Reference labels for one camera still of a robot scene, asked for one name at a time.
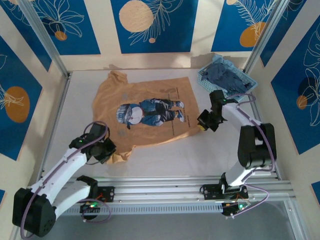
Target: decorative wallpaper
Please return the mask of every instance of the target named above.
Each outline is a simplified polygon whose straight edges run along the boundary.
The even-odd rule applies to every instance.
[[[225,0],[211,51],[251,51],[276,2],[276,0]]]
[[[190,52],[198,0],[111,0],[122,54]]]
[[[17,160],[41,85],[0,37],[0,154]]]
[[[269,41],[266,43],[260,55],[264,66],[269,62],[306,1],[307,0],[290,0],[288,3],[288,6],[282,14],[282,18],[277,23]]]
[[[299,154],[320,144],[320,16],[271,84]]]
[[[27,39],[29,35],[33,36],[33,32],[30,34],[32,28],[16,5],[17,2],[0,2],[5,4],[8,16],[23,37]],[[31,3],[61,55],[100,54],[84,0],[31,0]]]
[[[5,196],[5,191],[0,189],[0,207],[1,207],[1,202],[4,199]]]
[[[320,181],[311,184],[315,197],[320,204]]]
[[[38,57],[43,67],[48,71],[51,65],[51,58],[41,44],[35,32],[29,25],[28,20],[21,12],[15,0],[0,0],[0,6],[11,19],[15,27],[21,33],[26,43],[30,46],[34,54]]]

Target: metal pole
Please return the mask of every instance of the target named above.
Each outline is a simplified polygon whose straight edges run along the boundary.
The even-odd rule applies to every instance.
[[[43,158],[42,158],[42,161],[41,161],[41,164],[40,164],[40,167],[38,169],[38,172],[37,172],[37,175],[36,175],[36,179],[34,180],[34,182],[38,181],[42,176],[42,173],[43,173],[43,170],[44,170],[44,167],[45,167],[45,163],[46,163],[49,151],[50,151],[50,147],[51,147],[51,145],[53,143],[54,135],[55,135],[55,132],[56,132],[56,129],[57,129],[57,126],[58,126],[58,122],[59,122],[59,118],[60,118],[60,115],[61,115],[61,112],[62,112],[62,108],[63,108],[64,103],[65,103],[65,99],[66,99],[67,92],[68,92],[68,89],[69,89],[69,84],[70,84],[70,77],[65,82],[65,85],[64,85],[64,88],[63,88],[63,92],[61,94],[59,106],[58,106],[58,109],[57,109],[57,113],[55,115],[55,119],[54,119],[54,122],[53,122],[50,138],[49,138],[49,141],[48,141],[48,143],[46,145],[46,148],[44,150],[44,155],[43,155]]]
[[[268,18],[266,27],[263,29],[258,41],[253,47],[253,50],[251,52],[248,62],[244,67],[244,72],[246,74],[250,74],[250,72],[252,71],[253,66],[255,65],[256,61],[259,59],[263,49],[265,48],[272,33],[274,32],[280,18],[282,17],[284,11],[286,10],[288,3],[290,2],[290,0],[274,0],[274,1],[277,1],[277,3],[270,14],[270,17]]]
[[[60,72],[67,78],[68,77],[67,68],[62,62],[56,46],[54,45],[45,26],[41,22],[36,10],[34,9],[32,5],[33,2],[30,2],[28,0],[17,0],[17,3],[22,13],[24,14],[25,18],[28,20],[33,31],[35,32],[40,42],[42,43],[44,49],[47,51],[48,55],[50,56],[52,61],[56,64]]]

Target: blue clothing in basket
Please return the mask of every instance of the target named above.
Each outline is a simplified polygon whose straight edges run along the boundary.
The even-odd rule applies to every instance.
[[[244,94],[251,87],[251,83],[244,84],[241,79],[222,63],[211,64],[203,73],[201,80],[208,80],[228,91],[229,94]]]

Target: blue plastic basket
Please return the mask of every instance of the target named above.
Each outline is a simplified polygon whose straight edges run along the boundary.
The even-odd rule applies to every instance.
[[[253,80],[251,77],[249,77],[248,75],[246,75],[244,72],[242,72],[241,70],[239,70],[237,67],[235,67],[235,65],[229,61],[229,60],[225,60],[221,55],[215,54],[213,56],[212,59],[212,63],[208,64],[207,66],[203,67],[200,69],[200,71],[198,72],[198,83],[204,87],[209,93],[215,91],[215,90],[222,90],[224,93],[224,96],[227,98],[229,96],[231,96],[233,93],[229,94],[228,91],[222,87],[219,87],[216,84],[213,84],[211,82],[209,82],[208,80],[202,80],[202,76],[204,75],[206,69],[213,63],[217,63],[217,64],[224,64],[225,67],[229,70],[231,70],[232,72],[234,72],[241,80],[244,84],[251,84],[252,87],[250,89],[248,89],[248,91],[246,92],[247,94],[250,93],[254,88],[256,88],[258,86],[258,83]],[[235,100],[237,100],[238,102],[241,101],[245,96],[237,96],[234,97]]]

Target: beige wall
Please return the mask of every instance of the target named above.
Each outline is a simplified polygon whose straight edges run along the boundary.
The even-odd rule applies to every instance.
[[[5,197],[0,206],[0,238],[8,240],[13,229],[14,194],[19,188],[28,185],[35,164],[38,166],[42,160],[65,84],[54,64],[49,72],[45,70],[1,7],[0,23],[0,36],[42,85],[42,92],[17,161],[0,154],[0,189],[5,190]]]
[[[320,145],[301,155],[298,154],[276,95],[271,87],[271,81],[318,18],[319,9],[319,0],[306,1],[267,66],[264,68],[259,59],[250,74],[259,84],[254,92],[263,119],[272,123],[275,127],[277,163],[284,178],[289,179],[293,185],[298,203],[306,218],[306,225],[314,240],[320,239],[320,205],[311,184],[320,181]]]

